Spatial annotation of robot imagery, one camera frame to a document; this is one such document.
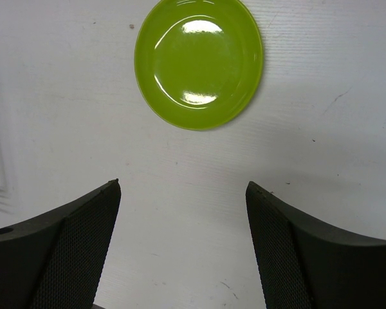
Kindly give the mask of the green plate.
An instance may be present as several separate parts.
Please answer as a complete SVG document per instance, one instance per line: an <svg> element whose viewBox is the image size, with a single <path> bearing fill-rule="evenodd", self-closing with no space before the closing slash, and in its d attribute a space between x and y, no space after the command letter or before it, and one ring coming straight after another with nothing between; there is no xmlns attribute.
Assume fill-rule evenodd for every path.
<svg viewBox="0 0 386 309"><path fill-rule="evenodd" d="M246 109L262 77L259 27L241 1L160 1L135 44L149 107L173 126L205 131Z"/></svg>

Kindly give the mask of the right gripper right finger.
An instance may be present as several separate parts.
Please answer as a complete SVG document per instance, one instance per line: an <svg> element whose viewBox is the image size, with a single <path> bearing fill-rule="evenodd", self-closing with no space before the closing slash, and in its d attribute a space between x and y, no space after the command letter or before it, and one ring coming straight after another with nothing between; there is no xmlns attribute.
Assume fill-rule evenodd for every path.
<svg viewBox="0 0 386 309"><path fill-rule="evenodd" d="M386 240L330 225L254 182L246 209L267 308L386 308Z"/></svg>

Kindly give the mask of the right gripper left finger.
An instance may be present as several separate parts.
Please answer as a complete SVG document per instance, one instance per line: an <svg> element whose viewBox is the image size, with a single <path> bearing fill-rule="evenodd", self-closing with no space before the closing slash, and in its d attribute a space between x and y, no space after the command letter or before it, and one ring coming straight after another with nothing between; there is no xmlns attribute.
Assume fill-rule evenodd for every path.
<svg viewBox="0 0 386 309"><path fill-rule="evenodd" d="M1 228L0 308L96 308L120 199L120 184L111 180Z"/></svg>

